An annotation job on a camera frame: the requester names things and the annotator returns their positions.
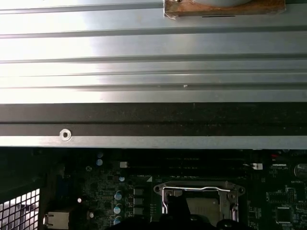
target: screw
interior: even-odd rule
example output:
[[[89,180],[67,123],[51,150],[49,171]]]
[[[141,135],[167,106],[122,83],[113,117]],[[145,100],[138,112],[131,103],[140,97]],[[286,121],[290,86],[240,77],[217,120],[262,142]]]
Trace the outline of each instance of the screw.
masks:
[[[71,139],[71,131],[68,129],[63,129],[60,131],[59,136],[62,141],[69,141]]]

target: metal panel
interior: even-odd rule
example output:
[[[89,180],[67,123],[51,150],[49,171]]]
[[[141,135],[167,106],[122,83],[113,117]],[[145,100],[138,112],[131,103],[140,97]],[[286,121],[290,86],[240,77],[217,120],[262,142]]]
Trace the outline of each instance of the metal panel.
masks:
[[[258,137],[0,137],[0,146],[143,149],[294,149],[307,148],[307,136]]]
[[[307,101],[307,4],[177,20],[162,6],[0,3],[0,103]]]

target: integrated circuit chip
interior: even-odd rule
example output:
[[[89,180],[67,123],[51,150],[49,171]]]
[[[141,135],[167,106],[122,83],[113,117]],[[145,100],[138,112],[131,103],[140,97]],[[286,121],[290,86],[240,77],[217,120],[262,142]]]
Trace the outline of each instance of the integrated circuit chip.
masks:
[[[291,223],[291,209],[289,207],[277,207],[276,214],[278,223]]]

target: capacitor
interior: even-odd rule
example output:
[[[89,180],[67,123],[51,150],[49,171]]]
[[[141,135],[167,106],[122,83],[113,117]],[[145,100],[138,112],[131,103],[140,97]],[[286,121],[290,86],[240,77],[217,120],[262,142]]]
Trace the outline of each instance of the capacitor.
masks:
[[[122,210],[122,204],[117,204],[113,209],[115,214],[119,214],[121,210]]]
[[[102,159],[98,159],[98,160],[96,161],[96,165],[97,165],[97,166],[101,166],[102,164],[103,164]]]
[[[99,152],[98,154],[97,154],[97,157],[98,158],[102,158],[104,156],[104,153],[103,152]]]
[[[114,219],[113,224],[114,224],[114,225],[119,224],[119,223],[121,222],[121,220],[122,220],[122,217],[118,216],[118,217],[116,217],[116,218]]]
[[[123,197],[122,191],[120,191],[120,190],[118,190],[118,191],[115,193],[115,195],[114,195],[114,199],[116,199],[116,200],[121,200],[122,197]]]

